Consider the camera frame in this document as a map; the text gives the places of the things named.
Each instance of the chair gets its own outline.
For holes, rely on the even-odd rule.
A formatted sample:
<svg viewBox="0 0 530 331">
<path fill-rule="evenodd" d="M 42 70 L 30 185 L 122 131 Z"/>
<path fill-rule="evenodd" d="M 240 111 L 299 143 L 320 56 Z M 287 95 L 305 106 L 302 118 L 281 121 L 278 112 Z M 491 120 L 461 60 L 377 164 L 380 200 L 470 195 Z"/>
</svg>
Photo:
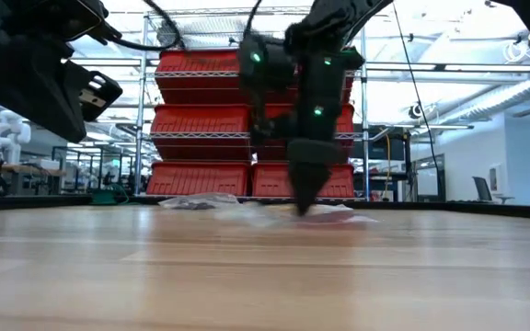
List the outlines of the chair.
<svg viewBox="0 0 530 331">
<path fill-rule="evenodd" d="M 478 199 L 480 201 L 493 201 L 492 195 L 490 194 L 490 188 L 488 187 L 488 181 L 486 178 L 473 177 L 476 183 L 476 189 L 478 190 Z M 505 197 L 501 195 L 495 195 L 494 198 L 502 200 L 502 204 L 506 204 L 507 200 L 512 200 L 514 197 Z"/>
</svg>

